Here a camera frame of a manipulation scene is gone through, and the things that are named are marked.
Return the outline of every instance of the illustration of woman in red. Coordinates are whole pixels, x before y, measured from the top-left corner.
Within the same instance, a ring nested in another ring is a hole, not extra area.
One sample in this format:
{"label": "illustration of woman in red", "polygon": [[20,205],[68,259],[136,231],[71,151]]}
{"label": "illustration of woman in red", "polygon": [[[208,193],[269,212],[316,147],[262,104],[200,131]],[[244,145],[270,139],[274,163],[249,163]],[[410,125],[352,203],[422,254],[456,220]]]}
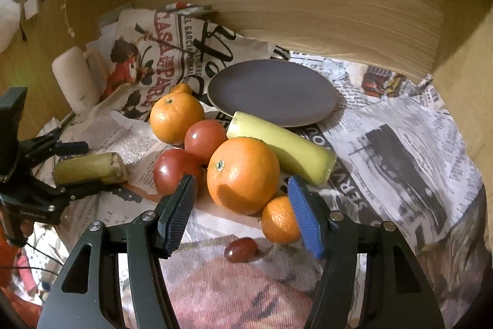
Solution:
{"label": "illustration of woman in red", "polygon": [[139,49],[135,44],[125,41],[123,37],[115,41],[110,55],[112,62],[116,64],[115,70],[108,77],[102,96],[103,100],[109,97],[122,84],[134,84],[136,82],[136,77],[132,77],[130,69],[138,70],[139,57]]}

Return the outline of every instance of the screw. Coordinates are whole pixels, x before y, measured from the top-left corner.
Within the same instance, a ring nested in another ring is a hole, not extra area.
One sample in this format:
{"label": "screw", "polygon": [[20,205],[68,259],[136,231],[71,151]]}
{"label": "screw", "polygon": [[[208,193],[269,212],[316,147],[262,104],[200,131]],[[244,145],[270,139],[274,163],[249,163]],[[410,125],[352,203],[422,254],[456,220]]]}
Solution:
{"label": "screw", "polygon": [[397,227],[395,226],[395,224],[393,222],[386,220],[384,222],[384,229],[388,232],[393,232],[397,229]]}
{"label": "screw", "polygon": [[342,212],[339,211],[332,211],[329,217],[336,222],[340,222],[344,219],[344,215],[342,214]]}
{"label": "screw", "polygon": [[154,220],[156,218],[156,212],[145,211],[141,217],[142,217],[142,220],[145,220],[145,221]]}
{"label": "screw", "polygon": [[89,225],[89,230],[95,232],[103,227],[103,224],[99,220],[95,220]]}

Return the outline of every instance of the plate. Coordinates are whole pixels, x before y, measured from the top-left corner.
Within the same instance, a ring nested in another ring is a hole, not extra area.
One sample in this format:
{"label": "plate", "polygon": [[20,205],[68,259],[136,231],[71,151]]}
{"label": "plate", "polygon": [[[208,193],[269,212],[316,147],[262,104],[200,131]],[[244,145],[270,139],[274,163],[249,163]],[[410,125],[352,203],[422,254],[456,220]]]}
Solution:
{"label": "plate", "polygon": [[281,127],[325,119],[336,106],[337,94],[316,71],[276,59],[231,65],[211,79],[207,93],[210,103],[226,115],[241,111]]}

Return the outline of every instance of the red tomato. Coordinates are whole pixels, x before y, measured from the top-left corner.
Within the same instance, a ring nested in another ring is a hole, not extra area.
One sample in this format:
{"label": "red tomato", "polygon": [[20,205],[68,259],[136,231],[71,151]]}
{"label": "red tomato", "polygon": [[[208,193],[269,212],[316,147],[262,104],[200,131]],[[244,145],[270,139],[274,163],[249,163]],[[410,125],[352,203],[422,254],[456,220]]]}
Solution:
{"label": "red tomato", "polygon": [[217,120],[201,120],[190,126],[185,134],[185,149],[207,166],[210,157],[226,137],[226,129]]}
{"label": "red tomato", "polygon": [[204,186],[204,171],[195,157],[183,149],[168,149],[156,160],[153,170],[154,184],[158,193],[174,193],[183,175],[193,175],[197,179],[197,195]]}

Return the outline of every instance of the black wire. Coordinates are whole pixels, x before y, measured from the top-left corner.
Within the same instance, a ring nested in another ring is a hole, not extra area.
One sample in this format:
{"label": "black wire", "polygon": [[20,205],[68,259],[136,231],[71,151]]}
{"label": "black wire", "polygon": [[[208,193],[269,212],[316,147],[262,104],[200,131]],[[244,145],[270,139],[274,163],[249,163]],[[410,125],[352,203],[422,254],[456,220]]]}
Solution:
{"label": "black wire", "polygon": [[29,244],[29,243],[26,243],[26,245],[28,245],[29,247],[31,247],[34,251],[37,251],[38,253],[43,254],[45,257],[48,257],[48,258],[50,258],[52,261],[55,261],[57,264],[59,264],[59,265],[62,265],[62,266],[63,266],[63,264],[62,264],[59,260],[57,260],[56,258],[53,258],[51,255],[45,254],[45,253],[44,253],[43,251],[41,251],[40,249],[37,249],[34,245],[31,245],[31,244]]}
{"label": "black wire", "polygon": [[31,266],[3,266],[3,265],[0,265],[0,269],[36,269],[36,270],[39,270],[39,271],[49,272],[49,273],[52,273],[55,276],[58,276],[58,273],[53,272],[53,271],[50,271],[49,269],[33,268]]}

